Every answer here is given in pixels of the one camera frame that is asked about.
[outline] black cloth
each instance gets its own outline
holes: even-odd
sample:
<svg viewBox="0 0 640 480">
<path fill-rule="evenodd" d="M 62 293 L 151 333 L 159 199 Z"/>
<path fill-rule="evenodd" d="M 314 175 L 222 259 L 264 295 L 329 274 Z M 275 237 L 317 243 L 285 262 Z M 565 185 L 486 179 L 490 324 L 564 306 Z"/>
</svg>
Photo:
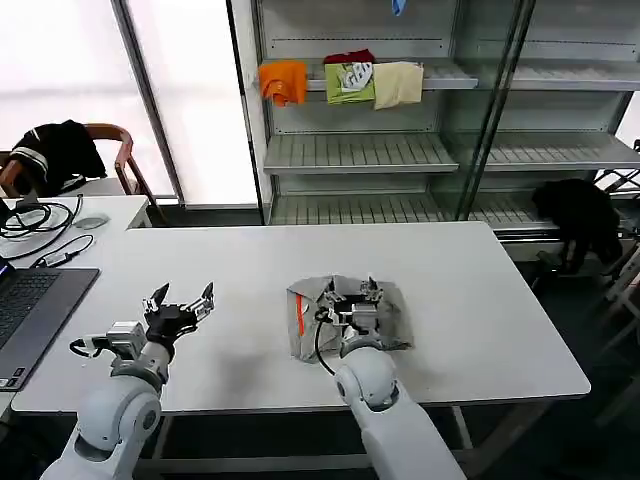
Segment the black cloth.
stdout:
<svg viewBox="0 0 640 480">
<path fill-rule="evenodd" d="M 107 176 L 89 132 L 73 120 L 29 130 L 13 147 L 8 160 L 20 162 L 28 177 L 43 186 L 47 197 L 78 188 L 86 182 L 85 177 Z M 15 187 L 22 195 L 31 191 L 24 175 L 16 179 Z"/>
<path fill-rule="evenodd" d="M 563 270 L 577 272 L 589 250 L 604 264 L 622 256 L 618 239 L 620 215 L 609 195 L 591 182 L 581 179 L 547 182 L 533 194 L 533 202 L 542 218 L 550 218 L 560 229 L 565 242 Z M 575 242 L 572 258 L 570 244 Z"/>
</svg>

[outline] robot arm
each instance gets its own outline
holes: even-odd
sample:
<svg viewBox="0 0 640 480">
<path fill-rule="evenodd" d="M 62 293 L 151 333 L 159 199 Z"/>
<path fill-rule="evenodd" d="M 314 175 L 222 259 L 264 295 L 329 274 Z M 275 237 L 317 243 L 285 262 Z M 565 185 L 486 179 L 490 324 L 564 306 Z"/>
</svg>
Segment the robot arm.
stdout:
<svg viewBox="0 0 640 480">
<path fill-rule="evenodd" d="M 131 480 L 145 442 L 158 426 L 160 393 L 167 383 L 174 342 L 196 330 L 214 307 L 213 284 L 190 305 L 163 305 L 169 285 L 145 301 L 140 323 L 117 322 L 104 336 L 86 337 L 71 350 L 86 357 L 115 353 L 111 377 L 78 410 L 62 456 L 43 480 Z"/>
<path fill-rule="evenodd" d="M 343 360 L 335 382 L 381 480 L 466 478 L 427 412 L 396 378 L 389 355 L 362 347 Z"/>
<path fill-rule="evenodd" d="M 334 376 L 338 391 L 362 430 L 362 443 L 381 480 L 464 480 L 431 418 L 411 400 L 393 360 L 381 351 L 377 307 L 383 296 L 371 278 L 359 295 L 340 295 L 333 284 L 324 294 L 328 307 L 316 314 L 319 327 L 343 327 L 343 364 Z"/>
</svg>

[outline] laptop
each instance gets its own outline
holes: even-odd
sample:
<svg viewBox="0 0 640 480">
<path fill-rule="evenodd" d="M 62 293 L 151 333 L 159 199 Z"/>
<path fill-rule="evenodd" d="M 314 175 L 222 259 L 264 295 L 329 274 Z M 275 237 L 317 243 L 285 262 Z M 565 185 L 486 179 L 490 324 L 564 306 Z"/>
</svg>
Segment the laptop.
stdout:
<svg viewBox="0 0 640 480">
<path fill-rule="evenodd" d="M 15 269 L 0 256 L 0 391 L 20 390 L 99 273 Z"/>
</svg>

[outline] beige towel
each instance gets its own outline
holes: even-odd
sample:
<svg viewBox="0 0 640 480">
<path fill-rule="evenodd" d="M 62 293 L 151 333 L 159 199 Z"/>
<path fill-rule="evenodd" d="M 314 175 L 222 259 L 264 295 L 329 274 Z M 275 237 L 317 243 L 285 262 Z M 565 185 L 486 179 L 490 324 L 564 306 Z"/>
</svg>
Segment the beige towel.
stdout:
<svg viewBox="0 0 640 480">
<path fill-rule="evenodd" d="M 373 81 L 376 89 L 375 109 L 405 103 L 420 103 L 424 67 L 411 62 L 376 63 Z"/>
</svg>

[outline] black jacket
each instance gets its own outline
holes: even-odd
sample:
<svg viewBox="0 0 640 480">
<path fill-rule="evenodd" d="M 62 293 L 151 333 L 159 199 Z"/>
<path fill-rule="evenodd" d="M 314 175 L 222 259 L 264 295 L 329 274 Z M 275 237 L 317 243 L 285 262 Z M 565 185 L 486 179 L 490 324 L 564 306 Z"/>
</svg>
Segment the black jacket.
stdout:
<svg viewBox="0 0 640 480">
<path fill-rule="evenodd" d="M 29 130 L 13 148 L 9 160 L 20 162 L 44 187 L 47 197 L 78 188 L 86 182 L 85 177 L 107 176 L 89 132 L 72 120 Z M 31 185 L 22 176 L 16 179 L 15 187 L 23 195 L 31 191 Z"/>
</svg>

